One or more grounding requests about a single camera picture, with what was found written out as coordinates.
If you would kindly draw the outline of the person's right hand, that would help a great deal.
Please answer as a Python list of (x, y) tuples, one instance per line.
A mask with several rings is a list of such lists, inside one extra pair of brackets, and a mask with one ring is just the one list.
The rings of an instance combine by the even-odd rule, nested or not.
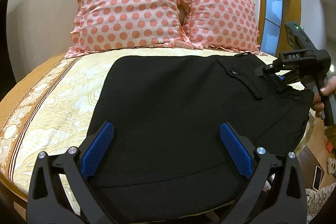
[(322, 102), (322, 98), (328, 97), (330, 94), (334, 93), (336, 90), (336, 77), (333, 76), (328, 80), (327, 84), (320, 89), (320, 94), (314, 94), (314, 100), (311, 105), (311, 109), (315, 112), (317, 118), (322, 117), (322, 112), (324, 111), (325, 104)]

